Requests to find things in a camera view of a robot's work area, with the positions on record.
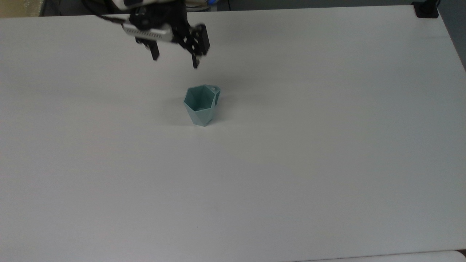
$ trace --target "cable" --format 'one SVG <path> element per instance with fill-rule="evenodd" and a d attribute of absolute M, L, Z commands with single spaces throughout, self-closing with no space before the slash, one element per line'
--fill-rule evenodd
<path fill-rule="evenodd" d="M 104 20 L 110 21 L 110 22 L 112 22 L 112 23 L 120 24 L 120 25 L 123 24 L 123 23 L 126 21 L 125 19 L 113 18 L 113 17 L 106 17 L 106 16 L 103 16 L 103 15 L 98 14 L 96 11 L 92 10 L 92 9 L 88 6 L 86 0 L 81 0 L 81 3 L 82 3 L 82 5 L 83 5 L 89 12 L 91 12 L 91 14 L 93 14 L 93 15 L 99 17 L 99 18 L 102 18 L 102 19 L 104 19 Z"/>

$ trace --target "robotic arm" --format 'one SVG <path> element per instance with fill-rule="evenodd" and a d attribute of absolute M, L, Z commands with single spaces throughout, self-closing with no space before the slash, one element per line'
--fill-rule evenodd
<path fill-rule="evenodd" d="M 188 23 L 185 0 L 113 0 L 120 10 L 130 9 L 130 17 L 122 23 L 123 30 L 151 51 L 157 60 L 157 41 L 179 44 L 192 56 L 197 68 L 210 43 L 204 24 L 194 27 Z"/>

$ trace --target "table surface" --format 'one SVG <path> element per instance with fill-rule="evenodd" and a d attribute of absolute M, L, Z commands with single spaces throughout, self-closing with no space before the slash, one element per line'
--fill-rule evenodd
<path fill-rule="evenodd" d="M 411 6 L 0 20 L 0 260 L 290 262 L 466 248 L 466 73 Z M 186 89 L 222 88 L 194 126 Z"/>

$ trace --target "hexagonal cup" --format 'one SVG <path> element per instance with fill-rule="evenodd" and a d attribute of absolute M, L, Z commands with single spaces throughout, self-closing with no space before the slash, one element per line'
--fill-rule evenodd
<path fill-rule="evenodd" d="M 206 126 L 212 120 L 219 96 L 220 88 L 215 85 L 188 88 L 184 103 L 193 124 Z"/>

